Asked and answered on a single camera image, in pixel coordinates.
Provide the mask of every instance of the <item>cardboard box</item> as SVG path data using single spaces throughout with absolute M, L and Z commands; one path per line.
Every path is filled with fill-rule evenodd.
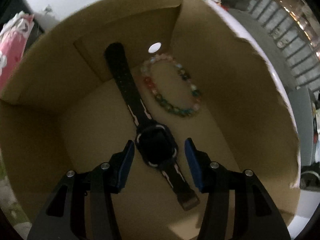
M 19 203 L 33 221 L 68 170 L 86 172 L 135 138 L 135 126 L 103 57 L 124 45 L 128 64 L 153 117 L 172 131 L 178 163 L 195 189 L 183 143 L 233 171 L 252 169 L 288 223 L 299 190 L 298 137 L 264 59 L 238 38 L 203 0 L 102 0 L 43 35 L 2 92 L 0 145 Z M 164 111 L 142 84 L 140 64 L 161 42 L 203 93 L 200 113 L 180 118 Z M 155 65 L 159 88 L 177 105 L 188 90 L 174 70 Z M 161 174 L 136 151 L 125 189 L 113 195 L 123 239 L 197 236 L 207 195 L 184 212 Z

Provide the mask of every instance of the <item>black watch strap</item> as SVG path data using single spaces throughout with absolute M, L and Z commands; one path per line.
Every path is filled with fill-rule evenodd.
M 199 204 L 199 198 L 190 188 L 176 162 L 178 146 L 169 128 L 152 119 L 151 114 L 145 107 L 130 73 L 123 45 L 121 43 L 109 45 L 105 51 L 105 58 L 137 127 L 135 140 L 137 149 L 145 163 L 161 171 L 177 195 L 182 208 L 190 210 Z M 165 152 L 159 152 L 159 149 L 162 148 L 165 149 Z M 158 158 L 155 159 L 159 160 L 165 156 L 165 160 L 162 159 L 159 163 L 153 163 L 150 160 L 154 156 L 157 156 Z

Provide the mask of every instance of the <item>white circle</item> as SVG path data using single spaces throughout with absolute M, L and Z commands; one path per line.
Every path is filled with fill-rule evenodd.
M 161 42 L 157 42 L 155 44 L 152 44 L 150 48 L 148 49 L 149 53 L 155 53 L 161 48 Z

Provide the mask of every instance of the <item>silver bolt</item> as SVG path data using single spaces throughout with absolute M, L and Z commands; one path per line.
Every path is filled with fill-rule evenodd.
M 253 171 L 252 170 L 246 170 L 244 173 L 249 177 L 251 177 L 253 175 Z
M 68 172 L 67 172 L 67 177 L 71 178 L 71 177 L 74 176 L 74 174 L 75 174 L 74 171 L 68 171 Z
M 211 167 L 212 169 L 217 169 L 217 168 L 219 168 L 219 163 L 212 162 L 212 163 L 210 163 L 210 167 Z
M 103 169 L 103 170 L 107 170 L 107 169 L 109 169 L 110 168 L 110 164 L 109 163 L 103 163 L 103 164 L 101 164 L 101 169 Z

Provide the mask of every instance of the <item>gray floor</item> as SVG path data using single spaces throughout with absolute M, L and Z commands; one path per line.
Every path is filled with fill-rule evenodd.
M 260 26 L 247 12 L 230 9 L 229 13 L 241 23 L 242 26 L 251 34 L 256 40 L 264 53 L 269 58 L 273 67 L 275 68 L 284 88 L 287 93 L 295 90 L 296 81 L 291 74 L 290 68 L 287 65 L 281 50 L 276 46 L 272 37 L 267 31 Z

